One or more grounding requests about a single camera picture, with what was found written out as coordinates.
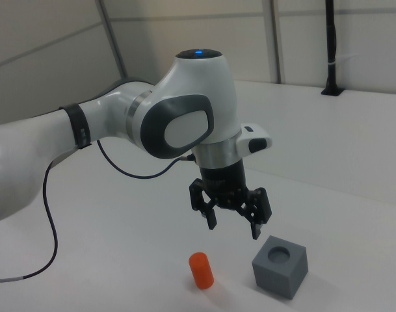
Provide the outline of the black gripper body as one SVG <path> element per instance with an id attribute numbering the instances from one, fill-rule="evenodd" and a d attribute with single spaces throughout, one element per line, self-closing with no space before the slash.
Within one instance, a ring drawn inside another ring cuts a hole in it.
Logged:
<path id="1" fill-rule="evenodd" d="M 204 190 L 216 205 L 236 209 L 244 203 L 246 177 L 243 161 L 217 169 L 200 168 Z"/>

